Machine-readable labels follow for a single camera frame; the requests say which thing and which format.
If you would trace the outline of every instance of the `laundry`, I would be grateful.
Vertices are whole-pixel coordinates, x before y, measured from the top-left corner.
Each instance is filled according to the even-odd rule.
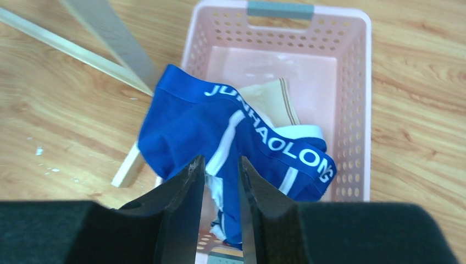
[[[270,118],[273,126],[299,125],[285,79],[243,87],[238,92],[248,105]]]
[[[318,201],[336,174],[321,132],[295,139],[280,135],[290,129],[269,127],[233,87],[196,79],[169,65],[157,85],[138,147],[164,180],[204,155],[206,183],[219,210],[212,231],[240,247],[240,156],[248,157],[264,179],[292,199]]]

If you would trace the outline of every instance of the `wood grain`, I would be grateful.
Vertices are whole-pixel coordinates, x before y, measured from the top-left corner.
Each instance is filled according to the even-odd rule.
[[[111,0],[161,70],[179,65],[195,2]],[[466,2],[312,3],[356,7],[373,22],[371,199],[422,205],[466,262]],[[113,59],[57,0],[0,5]],[[110,185],[150,97],[6,25],[0,34],[0,199],[116,207],[150,190],[147,166],[130,188]]]

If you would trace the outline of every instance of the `white debris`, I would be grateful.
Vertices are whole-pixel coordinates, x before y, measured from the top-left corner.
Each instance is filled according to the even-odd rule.
[[[40,156],[40,155],[42,155],[42,153],[43,153],[42,147],[37,147],[37,149],[36,149],[36,156]]]

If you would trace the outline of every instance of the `beige underwear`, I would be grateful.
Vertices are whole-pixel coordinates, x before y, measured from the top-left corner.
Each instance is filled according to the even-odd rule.
[[[283,78],[266,84],[240,88],[238,92],[264,121],[266,117],[270,118],[273,125],[271,127],[300,124]]]

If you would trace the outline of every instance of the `black foam pad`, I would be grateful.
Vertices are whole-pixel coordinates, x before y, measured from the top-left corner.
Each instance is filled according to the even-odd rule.
[[[245,263],[458,263],[417,205],[294,202],[246,157],[239,177]]]
[[[0,202],[0,263],[194,263],[203,157],[111,210],[91,201]]]

